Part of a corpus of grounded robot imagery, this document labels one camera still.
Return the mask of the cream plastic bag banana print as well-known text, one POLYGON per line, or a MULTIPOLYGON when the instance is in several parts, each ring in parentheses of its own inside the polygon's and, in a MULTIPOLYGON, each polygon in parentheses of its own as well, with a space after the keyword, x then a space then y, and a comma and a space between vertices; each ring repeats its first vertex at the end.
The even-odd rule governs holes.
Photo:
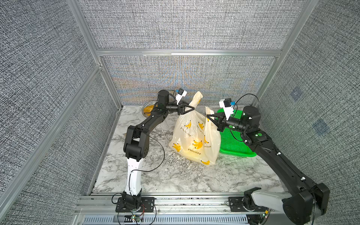
POLYGON ((220 145, 215 124, 195 110, 179 116, 168 144, 184 158, 204 165, 216 164, 220 145))

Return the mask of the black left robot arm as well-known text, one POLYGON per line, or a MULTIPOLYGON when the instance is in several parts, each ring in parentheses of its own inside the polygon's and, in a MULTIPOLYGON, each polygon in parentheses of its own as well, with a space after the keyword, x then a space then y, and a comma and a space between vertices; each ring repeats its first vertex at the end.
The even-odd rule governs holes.
POLYGON ((160 90, 149 116, 140 124, 129 126, 123 150, 127 158, 127 184, 116 203, 116 212, 125 209, 136 212, 142 208, 141 175, 144 158, 150 149, 150 134, 170 113, 184 115, 194 111, 194 107, 183 101, 187 91, 180 88, 171 94, 168 90, 160 90))

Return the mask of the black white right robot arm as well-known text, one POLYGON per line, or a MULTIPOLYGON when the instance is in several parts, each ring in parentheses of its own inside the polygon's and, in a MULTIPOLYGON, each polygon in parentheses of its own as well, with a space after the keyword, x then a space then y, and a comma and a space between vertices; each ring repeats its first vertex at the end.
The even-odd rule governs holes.
POLYGON ((287 188, 286 193, 263 191, 259 187, 244 192, 242 206, 252 212, 260 207, 284 213, 294 224, 304 225, 327 212, 330 189, 316 183, 300 171, 259 127, 261 114, 258 108, 245 106, 240 118, 230 115, 232 107, 206 117, 218 131, 226 128, 241 134, 242 142, 260 156, 276 173, 287 188))

